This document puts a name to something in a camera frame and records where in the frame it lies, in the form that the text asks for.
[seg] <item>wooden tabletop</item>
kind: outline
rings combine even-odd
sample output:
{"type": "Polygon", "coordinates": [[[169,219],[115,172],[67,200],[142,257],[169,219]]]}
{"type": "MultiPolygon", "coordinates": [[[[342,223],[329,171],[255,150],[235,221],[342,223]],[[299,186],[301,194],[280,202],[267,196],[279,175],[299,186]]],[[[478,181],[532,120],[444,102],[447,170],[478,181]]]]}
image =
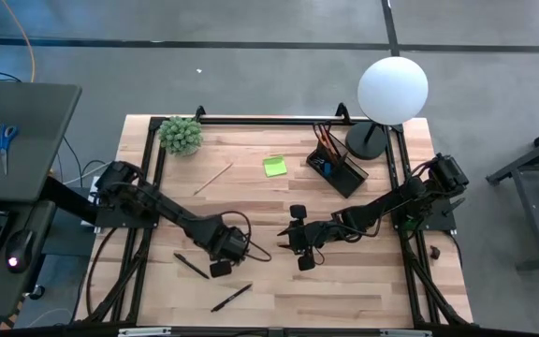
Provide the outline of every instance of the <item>wooden tabletop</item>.
{"type": "MultiPolygon", "coordinates": [[[[140,165],[150,117],[126,117],[118,160],[140,165]]],[[[344,140],[347,129],[332,127],[332,133],[344,140]]],[[[434,152],[427,121],[415,118],[404,124],[404,130],[412,167],[432,159],[434,152]]],[[[161,190],[197,215],[228,210],[246,213],[253,225],[253,242],[269,250],[273,260],[262,263],[248,258],[234,268],[232,274],[205,280],[186,268],[173,253],[183,254],[203,271],[209,270],[207,254],[195,247],[181,229],[163,221],[153,234],[139,325],[412,327],[401,245],[389,216],[385,216],[377,238],[327,244],[321,250],[326,257],[324,265],[311,271],[299,271],[298,257],[277,246],[287,240],[276,234],[291,220],[290,205],[304,204],[308,222],[327,220],[332,212],[367,204],[388,192],[390,182],[384,154],[372,161],[354,160],[369,173],[369,178],[346,199],[305,164],[306,156],[316,146],[310,126],[204,125],[203,136],[203,146],[196,154],[166,157],[161,190]],[[288,173],[267,178],[262,160],[274,155],[284,156],[288,173]],[[202,184],[229,163],[234,164],[193,196],[202,184]],[[213,306],[249,283],[253,283],[251,290],[221,311],[210,312],[213,306]]],[[[395,139],[393,144],[397,163],[400,163],[395,139]]],[[[149,173],[152,178],[157,141],[153,148],[149,173]]],[[[238,216],[228,215],[225,221],[229,226],[246,229],[238,216]]],[[[105,297],[118,276],[126,233],[127,230],[117,230],[96,265],[92,285],[95,305],[105,297]]],[[[97,238],[94,254],[104,234],[97,238]]],[[[435,284],[457,312],[471,321],[454,243],[442,233],[426,232],[425,236],[428,247],[434,245],[442,251],[438,260],[430,260],[435,284]]],[[[420,282],[417,283],[422,314],[429,319],[425,292],[420,282]]],[[[86,316],[84,293],[77,319],[86,316]]],[[[124,299],[124,311],[129,306],[129,293],[124,299]]]]}

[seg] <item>concrete floor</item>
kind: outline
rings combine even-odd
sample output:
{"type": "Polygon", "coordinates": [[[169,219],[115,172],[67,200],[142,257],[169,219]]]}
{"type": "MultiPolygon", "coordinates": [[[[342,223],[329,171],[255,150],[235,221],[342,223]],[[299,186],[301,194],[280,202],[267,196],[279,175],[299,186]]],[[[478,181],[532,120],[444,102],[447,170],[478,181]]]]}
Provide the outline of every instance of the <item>concrete floor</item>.
{"type": "MultiPolygon", "coordinates": [[[[9,1],[31,37],[207,41],[387,42],[378,0],[76,0],[9,1]]],[[[539,1],[391,0],[401,43],[539,45],[539,1]]],[[[0,4],[0,37],[17,28],[0,4]]],[[[83,95],[67,131],[80,161],[111,160],[128,113],[331,115],[343,101],[360,114],[357,82],[388,51],[106,49],[38,47],[36,80],[76,83],[83,95]]],[[[464,275],[476,323],[539,332],[539,271],[515,263],[537,256],[515,187],[484,177],[539,135],[539,54],[428,53],[418,62],[430,81],[427,117],[436,151],[454,155],[471,184],[456,210],[464,275]]],[[[0,46],[0,71],[24,80],[23,47],[0,46]]],[[[64,173],[76,176],[67,149],[64,173]]],[[[45,286],[78,290],[81,272],[45,286]]],[[[25,304],[18,326],[74,296],[25,304]]],[[[38,325],[63,321],[51,313],[38,325]]]]}

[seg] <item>white globe lamp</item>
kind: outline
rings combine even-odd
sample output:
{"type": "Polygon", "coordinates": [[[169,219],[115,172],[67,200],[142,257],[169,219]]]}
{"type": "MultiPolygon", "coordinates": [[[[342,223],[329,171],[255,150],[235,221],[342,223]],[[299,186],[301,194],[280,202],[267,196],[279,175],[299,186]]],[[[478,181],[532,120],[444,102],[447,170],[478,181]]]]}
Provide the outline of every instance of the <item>white globe lamp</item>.
{"type": "Polygon", "coordinates": [[[415,117],[428,99],[428,78],[415,62],[388,57],[363,73],[357,99],[370,120],[351,127],[346,147],[357,158],[373,159],[386,148],[386,135],[378,126],[399,125],[415,117]]]}

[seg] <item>succulent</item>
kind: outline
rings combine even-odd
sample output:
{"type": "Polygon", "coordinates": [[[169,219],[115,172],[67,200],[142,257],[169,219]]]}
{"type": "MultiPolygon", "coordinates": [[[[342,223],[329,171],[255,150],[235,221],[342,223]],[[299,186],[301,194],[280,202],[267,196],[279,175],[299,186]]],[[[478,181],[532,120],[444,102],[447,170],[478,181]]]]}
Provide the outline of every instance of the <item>succulent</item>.
{"type": "Polygon", "coordinates": [[[176,155],[193,154],[203,142],[201,123],[192,118],[170,117],[159,127],[158,136],[161,146],[176,155]]]}

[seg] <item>lamp stand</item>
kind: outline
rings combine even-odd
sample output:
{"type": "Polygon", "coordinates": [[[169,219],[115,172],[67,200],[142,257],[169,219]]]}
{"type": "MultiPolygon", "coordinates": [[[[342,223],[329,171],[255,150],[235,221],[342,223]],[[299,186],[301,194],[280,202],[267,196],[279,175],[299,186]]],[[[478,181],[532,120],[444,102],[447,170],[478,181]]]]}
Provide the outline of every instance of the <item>lamp stand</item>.
{"type": "Polygon", "coordinates": [[[357,123],[346,134],[346,148],[359,159],[377,158],[386,148],[386,135],[376,122],[357,123]]]}

